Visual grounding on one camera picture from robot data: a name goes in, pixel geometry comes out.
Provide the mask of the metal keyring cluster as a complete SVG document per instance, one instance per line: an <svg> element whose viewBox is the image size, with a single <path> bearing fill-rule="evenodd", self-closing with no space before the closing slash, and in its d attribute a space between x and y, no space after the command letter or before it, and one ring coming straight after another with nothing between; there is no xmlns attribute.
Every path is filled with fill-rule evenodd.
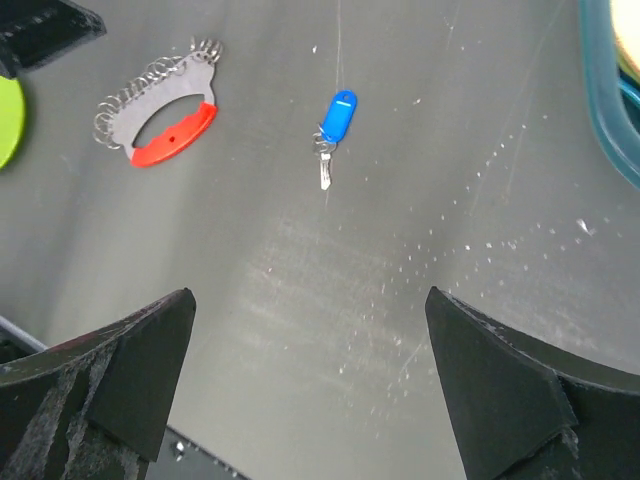
<svg viewBox="0 0 640 480"><path fill-rule="evenodd" d="M179 99L200 96L215 105L213 80L222 56L219 40L191 40L184 56L162 56L97 105L93 138L112 150L133 156L134 141L145 124L161 109Z"/></svg>

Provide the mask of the blue key fob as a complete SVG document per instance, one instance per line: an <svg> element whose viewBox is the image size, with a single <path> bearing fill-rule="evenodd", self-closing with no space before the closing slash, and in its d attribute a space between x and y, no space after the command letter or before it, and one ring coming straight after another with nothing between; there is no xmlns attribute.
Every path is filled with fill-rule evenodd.
<svg viewBox="0 0 640 480"><path fill-rule="evenodd" d="M319 124L322 141L341 142L347 134L357 107L357 96L352 90L337 92L329 103L324 120Z"/></svg>

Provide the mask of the silver metal key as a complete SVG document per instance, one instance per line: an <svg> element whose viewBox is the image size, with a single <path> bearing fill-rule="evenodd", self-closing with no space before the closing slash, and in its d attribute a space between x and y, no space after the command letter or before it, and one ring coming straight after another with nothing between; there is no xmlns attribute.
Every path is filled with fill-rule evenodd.
<svg viewBox="0 0 640 480"><path fill-rule="evenodd" d="M327 191L332 184L331 159L337 144L324 139L321 132L313 135L313 152L319 160L320 188Z"/></svg>

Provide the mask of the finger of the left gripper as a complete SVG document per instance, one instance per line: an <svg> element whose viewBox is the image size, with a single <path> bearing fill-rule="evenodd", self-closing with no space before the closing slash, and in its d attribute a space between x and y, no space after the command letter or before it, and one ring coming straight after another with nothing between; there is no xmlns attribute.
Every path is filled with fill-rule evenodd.
<svg viewBox="0 0 640 480"><path fill-rule="evenodd" d="M105 33L102 18L73 1L1 0L1 76L41 68Z"/></svg>

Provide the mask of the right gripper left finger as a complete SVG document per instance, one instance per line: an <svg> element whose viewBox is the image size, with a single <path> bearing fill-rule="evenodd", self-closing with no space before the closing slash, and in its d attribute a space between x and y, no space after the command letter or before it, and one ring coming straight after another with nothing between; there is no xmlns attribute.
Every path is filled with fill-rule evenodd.
<svg viewBox="0 0 640 480"><path fill-rule="evenodd" d="M1 366L4 479L143 479L158 458L196 300L179 289Z"/></svg>

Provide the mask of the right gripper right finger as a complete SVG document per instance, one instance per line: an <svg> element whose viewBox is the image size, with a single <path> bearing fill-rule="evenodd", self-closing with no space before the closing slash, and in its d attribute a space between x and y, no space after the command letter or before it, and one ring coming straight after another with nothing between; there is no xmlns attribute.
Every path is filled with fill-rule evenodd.
<svg viewBox="0 0 640 480"><path fill-rule="evenodd" d="M432 287L425 314L469 479L636 479L639 378Z"/></svg>

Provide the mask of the red handled metal key holder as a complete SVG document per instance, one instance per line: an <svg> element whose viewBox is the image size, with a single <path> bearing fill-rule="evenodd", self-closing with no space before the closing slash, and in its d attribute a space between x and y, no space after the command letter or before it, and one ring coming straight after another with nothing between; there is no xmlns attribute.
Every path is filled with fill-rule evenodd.
<svg viewBox="0 0 640 480"><path fill-rule="evenodd" d="M156 113L134 141L132 166L148 168L159 165L190 147L212 124L218 113L200 96L174 101Z"/></svg>

